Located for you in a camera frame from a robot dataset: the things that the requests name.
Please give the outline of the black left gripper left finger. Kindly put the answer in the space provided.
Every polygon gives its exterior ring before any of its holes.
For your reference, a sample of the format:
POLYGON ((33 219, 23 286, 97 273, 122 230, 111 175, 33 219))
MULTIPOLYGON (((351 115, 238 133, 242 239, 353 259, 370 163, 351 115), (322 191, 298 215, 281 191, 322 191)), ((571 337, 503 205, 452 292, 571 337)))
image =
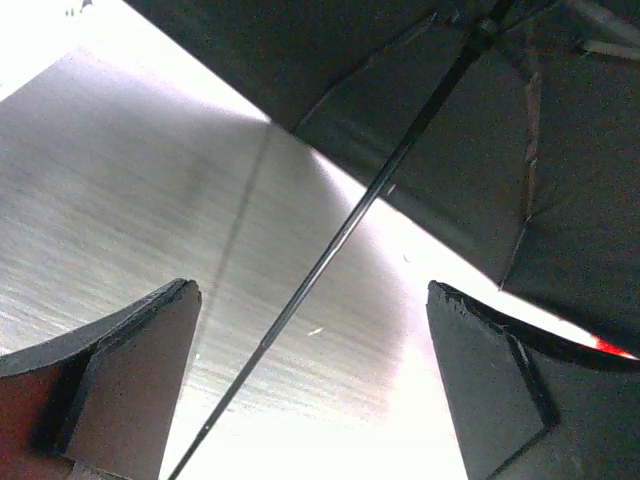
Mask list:
POLYGON ((1 357, 4 479, 156 479, 202 296, 175 279, 1 357))

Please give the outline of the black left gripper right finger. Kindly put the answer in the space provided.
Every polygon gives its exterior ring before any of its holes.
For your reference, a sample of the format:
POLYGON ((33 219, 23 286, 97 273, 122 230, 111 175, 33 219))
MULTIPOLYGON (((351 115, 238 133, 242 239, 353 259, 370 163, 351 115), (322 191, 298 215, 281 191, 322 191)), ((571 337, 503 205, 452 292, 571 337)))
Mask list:
POLYGON ((638 478, 638 361, 441 282, 428 286, 427 315, 469 478, 638 478))

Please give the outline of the pink and black umbrella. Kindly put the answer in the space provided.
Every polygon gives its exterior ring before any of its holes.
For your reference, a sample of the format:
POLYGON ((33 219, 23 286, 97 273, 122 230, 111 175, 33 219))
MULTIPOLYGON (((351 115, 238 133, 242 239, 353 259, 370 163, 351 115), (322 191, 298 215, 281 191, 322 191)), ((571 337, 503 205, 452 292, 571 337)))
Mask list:
POLYGON ((367 190, 213 416, 374 200, 500 290, 639 363, 635 1, 136 1, 367 190))

